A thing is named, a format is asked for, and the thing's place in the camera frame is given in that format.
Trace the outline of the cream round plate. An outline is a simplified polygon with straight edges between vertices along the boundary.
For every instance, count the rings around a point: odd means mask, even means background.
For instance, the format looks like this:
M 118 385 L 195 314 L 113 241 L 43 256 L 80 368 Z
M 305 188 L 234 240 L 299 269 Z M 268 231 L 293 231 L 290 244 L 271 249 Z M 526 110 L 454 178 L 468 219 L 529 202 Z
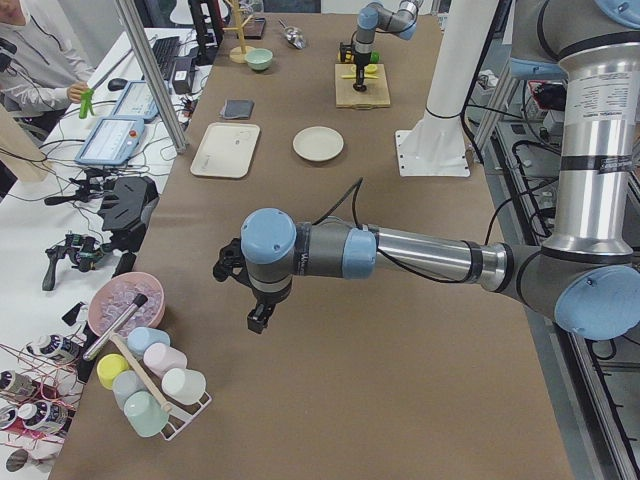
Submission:
M 332 128 L 312 126 L 299 131 L 293 139 L 292 146 L 294 152 L 304 160 L 325 162 L 342 152 L 344 139 Z

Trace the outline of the cream rabbit tray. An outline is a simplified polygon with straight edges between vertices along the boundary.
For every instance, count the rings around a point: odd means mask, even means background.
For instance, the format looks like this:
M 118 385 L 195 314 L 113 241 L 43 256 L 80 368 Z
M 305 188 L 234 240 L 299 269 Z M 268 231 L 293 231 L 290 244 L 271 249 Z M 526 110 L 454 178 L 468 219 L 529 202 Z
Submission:
M 192 175 L 240 179 L 247 175 L 260 135 L 255 124 L 211 123 L 190 166 Z

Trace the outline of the yellow plastic knife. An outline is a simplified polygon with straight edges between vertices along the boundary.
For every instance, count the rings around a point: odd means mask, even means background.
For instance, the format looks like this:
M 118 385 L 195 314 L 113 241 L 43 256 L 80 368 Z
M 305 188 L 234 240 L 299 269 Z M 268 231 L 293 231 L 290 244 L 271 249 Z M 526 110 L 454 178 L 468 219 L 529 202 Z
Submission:
M 355 74 L 352 75 L 341 75 L 340 76 L 341 79 L 349 79 L 349 80 L 355 80 L 357 77 Z M 371 74 L 365 74 L 364 75 L 364 79 L 379 79 L 379 76 L 377 75 L 371 75 Z

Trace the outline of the mint green bowl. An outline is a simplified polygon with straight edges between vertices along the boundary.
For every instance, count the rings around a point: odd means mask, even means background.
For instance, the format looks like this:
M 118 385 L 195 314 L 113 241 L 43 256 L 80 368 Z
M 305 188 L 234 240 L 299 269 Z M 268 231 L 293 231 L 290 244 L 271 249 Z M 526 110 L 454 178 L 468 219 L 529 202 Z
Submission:
M 266 71 L 273 62 L 273 52 L 266 48 L 255 48 L 245 54 L 245 63 L 254 72 Z

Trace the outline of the white cup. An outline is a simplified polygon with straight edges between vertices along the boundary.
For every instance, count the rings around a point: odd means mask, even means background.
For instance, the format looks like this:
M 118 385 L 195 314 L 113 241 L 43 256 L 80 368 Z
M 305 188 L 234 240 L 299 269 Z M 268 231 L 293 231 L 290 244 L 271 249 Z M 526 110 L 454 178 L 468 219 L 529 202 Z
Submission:
M 200 400 L 206 390 L 205 376 L 196 370 L 173 368 L 165 373 L 162 390 L 176 401 L 190 405 Z

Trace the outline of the metal scoop black tip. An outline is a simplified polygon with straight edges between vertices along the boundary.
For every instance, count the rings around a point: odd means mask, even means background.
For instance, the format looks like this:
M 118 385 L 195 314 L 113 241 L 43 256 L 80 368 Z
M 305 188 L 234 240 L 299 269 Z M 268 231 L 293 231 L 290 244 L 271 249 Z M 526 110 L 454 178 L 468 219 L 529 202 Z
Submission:
M 137 294 L 132 303 L 120 314 L 119 317 L 105 330 L 105 332 L 94 340 L 82 354 L 84 361 L 92 361 L 96 358 L 100 350 L 109 341 L 111 336 L 116 333 L 136 312 L 148 301 L 148 297 L 142 293 Z

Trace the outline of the pink bowl of ice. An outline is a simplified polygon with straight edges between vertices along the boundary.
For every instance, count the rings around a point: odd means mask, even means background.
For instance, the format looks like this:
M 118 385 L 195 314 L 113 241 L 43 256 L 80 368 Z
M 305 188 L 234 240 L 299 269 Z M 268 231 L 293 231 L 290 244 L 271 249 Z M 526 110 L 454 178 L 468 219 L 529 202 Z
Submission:
M 88 312 L 91 331 L 101 336 L 138 294 L 147 297 L 146 303 L 117 332 L 127 337 L 137 327 L 157 327 L 165 312 L 161 283 L 149 273 L 128 272 L 112 278 L 94 295 Z

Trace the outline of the mint green cup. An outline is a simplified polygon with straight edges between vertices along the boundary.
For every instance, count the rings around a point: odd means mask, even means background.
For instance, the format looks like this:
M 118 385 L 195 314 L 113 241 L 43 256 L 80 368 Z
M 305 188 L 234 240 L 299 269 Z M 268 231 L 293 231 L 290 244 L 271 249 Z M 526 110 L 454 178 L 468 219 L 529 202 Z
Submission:
M 169 413 L 147 391 L 131 395 L 125 401 L 123 412 L 135 432 L 143 438 L 160 433 L 169 420 Z

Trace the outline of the grey cup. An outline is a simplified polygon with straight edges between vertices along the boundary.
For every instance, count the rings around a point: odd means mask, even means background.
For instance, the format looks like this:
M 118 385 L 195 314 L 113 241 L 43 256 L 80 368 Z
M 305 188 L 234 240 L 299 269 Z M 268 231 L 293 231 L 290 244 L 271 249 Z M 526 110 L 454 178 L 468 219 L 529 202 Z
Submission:
M 121 372 L 112 383 L 112 392 L 120 410 L 124 410 L 126 401 L 133 394 L 146 390 L 147 387 L 134 370 Z

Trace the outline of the yellow cup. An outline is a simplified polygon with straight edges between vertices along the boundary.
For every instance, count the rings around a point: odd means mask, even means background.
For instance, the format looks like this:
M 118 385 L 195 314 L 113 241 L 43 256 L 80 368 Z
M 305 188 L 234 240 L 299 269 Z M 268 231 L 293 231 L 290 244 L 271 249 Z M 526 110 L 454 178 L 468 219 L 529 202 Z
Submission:
M 97 363 L 98 380 L 105 389 L 111 390 L 115 379 L 129 369 L 129 362 L 123 355 L 117 353 L 107 354 Z

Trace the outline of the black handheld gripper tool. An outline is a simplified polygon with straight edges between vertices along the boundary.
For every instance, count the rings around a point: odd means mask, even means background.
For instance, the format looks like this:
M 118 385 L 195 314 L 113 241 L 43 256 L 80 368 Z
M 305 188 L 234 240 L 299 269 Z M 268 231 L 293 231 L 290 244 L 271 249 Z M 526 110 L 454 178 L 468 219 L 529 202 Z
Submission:
M 86 273 L 94 270 L 104 256 L 112 251 L 113 245 L 110 242 L 100 243 L 90 235 L 67 233 L 63 244 L 56 244 L 45 250 L 49 266 L 42 281 L 42 290 L 54 289 L 58 261 L 68 257 L 73 268 Z

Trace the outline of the black keyboard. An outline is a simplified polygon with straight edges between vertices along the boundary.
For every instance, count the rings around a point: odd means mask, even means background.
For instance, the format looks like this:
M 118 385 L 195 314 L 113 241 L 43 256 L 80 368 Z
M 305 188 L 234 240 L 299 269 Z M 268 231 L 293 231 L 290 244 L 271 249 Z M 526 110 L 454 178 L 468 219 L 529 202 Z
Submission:
M 160 71 L 162 78 L 165 81 L 171 79 L 175 60 L 180 48 L 180 37 L 171 36 L 157 39 L 153 46 L 152 52 Z

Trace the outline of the blue teach pendant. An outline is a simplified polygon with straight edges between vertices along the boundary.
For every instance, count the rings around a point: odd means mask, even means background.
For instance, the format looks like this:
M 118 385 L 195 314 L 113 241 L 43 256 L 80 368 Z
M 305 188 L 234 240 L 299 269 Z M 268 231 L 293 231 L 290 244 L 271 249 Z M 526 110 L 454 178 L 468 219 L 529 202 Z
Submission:
M 145 122 L 153 120 L 158 113 L 151 90 L 143 80 L 129 81 L 111 112 L 115 116 L 141 117 Z
M 144 128 L 142 117 L 102 117 L 84 141 L 75 163 L 90 167 L 124 165 L 137 148 Z

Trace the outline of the seated person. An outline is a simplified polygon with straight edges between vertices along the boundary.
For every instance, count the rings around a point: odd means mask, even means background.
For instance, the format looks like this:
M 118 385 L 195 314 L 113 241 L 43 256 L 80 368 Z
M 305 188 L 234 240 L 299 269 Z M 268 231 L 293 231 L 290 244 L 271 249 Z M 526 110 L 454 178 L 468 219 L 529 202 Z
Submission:
M 94 73 L 59 14 L 55 1 L 1 3 L 1 39 L 16 47 L 1 73 L 1 94 L 29 114 L 64 111 L 80 102 Z

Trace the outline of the aluminium frame post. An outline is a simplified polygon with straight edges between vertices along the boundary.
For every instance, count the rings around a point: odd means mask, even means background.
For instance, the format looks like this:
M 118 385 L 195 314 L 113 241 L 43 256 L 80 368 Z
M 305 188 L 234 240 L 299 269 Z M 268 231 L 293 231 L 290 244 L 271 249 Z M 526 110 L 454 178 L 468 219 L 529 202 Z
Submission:
M 147 85 L 159 109 L 161 120 L 178 154 L 187 148 L 187 139 L 173 109 L 161 72 L 149 44 L 145 28 L 132 0 L 115 0 L 118 17 L 128 36 L 133 53 L 145 76 Z

